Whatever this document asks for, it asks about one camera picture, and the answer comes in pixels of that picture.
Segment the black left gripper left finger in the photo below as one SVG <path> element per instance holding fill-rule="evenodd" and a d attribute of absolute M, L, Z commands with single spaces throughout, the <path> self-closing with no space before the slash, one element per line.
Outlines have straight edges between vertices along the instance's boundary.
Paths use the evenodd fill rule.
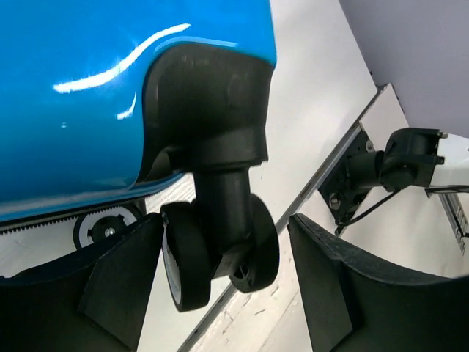
<path fill-rule="evenodd" d="M 136 351 L 162 247 L 162 218 L 1 278 L 2 351 Z"/>

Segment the blue kids suitcase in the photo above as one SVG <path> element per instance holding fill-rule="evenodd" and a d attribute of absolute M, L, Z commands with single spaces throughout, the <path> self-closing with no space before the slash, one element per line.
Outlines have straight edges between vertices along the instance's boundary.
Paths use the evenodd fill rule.
<path fill-rule="evenodd" d="M 178 310 L 218 277 L 271 285 L 278 241 L 249 171 L 276 61 L 269 1 L 3 1 L 1 232 L 74 217 L 83 247 L 191 173 L 195 200 L 163 207 Z"/>

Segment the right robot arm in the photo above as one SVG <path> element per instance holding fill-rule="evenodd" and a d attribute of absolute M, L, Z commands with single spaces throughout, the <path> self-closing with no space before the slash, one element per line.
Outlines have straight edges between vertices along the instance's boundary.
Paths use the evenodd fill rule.
<path fill-rule="evenodd" d="M 352 199 L 372 188 L 396 193 L 409 187 L 430 194 L 468 192 L 468 138 L 433 128 L 400 128 L 382 150 L 346 153 L 332 192 Z"/>

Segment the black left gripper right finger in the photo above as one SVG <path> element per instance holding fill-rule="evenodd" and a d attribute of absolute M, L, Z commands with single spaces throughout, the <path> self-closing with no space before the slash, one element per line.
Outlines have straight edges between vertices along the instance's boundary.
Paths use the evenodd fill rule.
<path fill-rule="evenodd" d="M 467 351 L 468 277 L 391 263 L 302 213 L 288 231 L 313 351 Z"/>

